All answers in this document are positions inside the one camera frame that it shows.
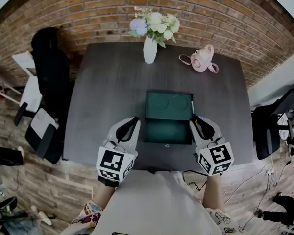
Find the floral sleeve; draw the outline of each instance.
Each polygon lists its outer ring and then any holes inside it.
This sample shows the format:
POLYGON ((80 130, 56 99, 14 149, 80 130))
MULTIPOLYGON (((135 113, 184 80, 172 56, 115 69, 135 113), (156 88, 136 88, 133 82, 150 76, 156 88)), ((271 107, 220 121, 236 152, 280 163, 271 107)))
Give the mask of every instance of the floral sleeve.
POLYGON ((102 211, 93 201, 87 201, 79 216, 60 235, 90 235, 99 222, 102 211))
POLYGON ((228 214, 222 212, 219 209, 210 209, 210 208, 206 208, 206 210, 208 211, 208 213, 210 214, 212 220, 217 224, 217 226, 219 227, 219 229, 222 232, 222 235, 240 235, 240 234, 244 234, 244 235, 248 235, 248 233, 245 231, 245 229, 243 229, 242 227, 240 227, 240 225, 232 220, 228 214))

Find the green leaf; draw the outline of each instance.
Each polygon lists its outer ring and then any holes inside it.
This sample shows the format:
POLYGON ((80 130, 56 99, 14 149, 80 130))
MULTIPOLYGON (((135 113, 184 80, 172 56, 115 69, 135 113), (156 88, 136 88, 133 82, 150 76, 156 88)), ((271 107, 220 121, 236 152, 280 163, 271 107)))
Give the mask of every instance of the green leaf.
POLYGON ((161 47, 163 47, 163 48, 165 48, 166 47, 166 45, 165 45, 165 43, 164 42, 158 42, 158 44, 161 46, 161 47))
POLYGON ((137 34, 137 32, 134 31, 134 30, 130 30, 130 31, 128 32, 128 34, 131 35, 131 36, 133 36, 133 37, 138 37, 138 36, 139 36, 139 35, 137 34))

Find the chair armrest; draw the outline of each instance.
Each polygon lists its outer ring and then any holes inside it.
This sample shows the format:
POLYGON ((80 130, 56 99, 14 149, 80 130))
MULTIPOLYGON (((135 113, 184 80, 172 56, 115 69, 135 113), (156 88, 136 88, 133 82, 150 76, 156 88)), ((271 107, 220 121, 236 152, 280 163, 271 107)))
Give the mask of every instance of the chair armrest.
POLYGON ((22 106, 19 108, 18 112, 16 113, 15 117, 14 117, 14 125, 18 126, 22 116, 24 115, 24 112, 26 111, 26 107, 28 106, 27 103, 23 103, 22 106))
POLYGON ((37 149, 38 157, 44 158, 55 131, 56 131, 55 127, 52 124, 49 124, 38 146, 38 149, 37 149))

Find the white vase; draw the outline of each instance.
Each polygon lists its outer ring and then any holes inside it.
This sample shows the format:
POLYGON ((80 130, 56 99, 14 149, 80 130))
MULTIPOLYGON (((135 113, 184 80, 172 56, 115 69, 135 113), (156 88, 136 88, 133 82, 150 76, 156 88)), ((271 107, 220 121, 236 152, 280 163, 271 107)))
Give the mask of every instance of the white vase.
POLYGON ((154 42, 151 38, 146 36, 145 43, 144 43, 144 59, 145 62, 148 64, 152 64, 155 61, 157 55, 157 43, 154 42))

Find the power outlet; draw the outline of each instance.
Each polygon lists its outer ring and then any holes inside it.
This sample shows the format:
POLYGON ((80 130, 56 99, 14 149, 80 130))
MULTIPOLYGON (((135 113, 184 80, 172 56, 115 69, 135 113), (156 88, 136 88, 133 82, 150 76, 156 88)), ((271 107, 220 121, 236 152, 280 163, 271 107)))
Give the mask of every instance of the power outlet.
POLYGON ((271 176, 271 175, 273 175, 273 173, 274 173, 274 170, 267 170, 266 176, 271 176))

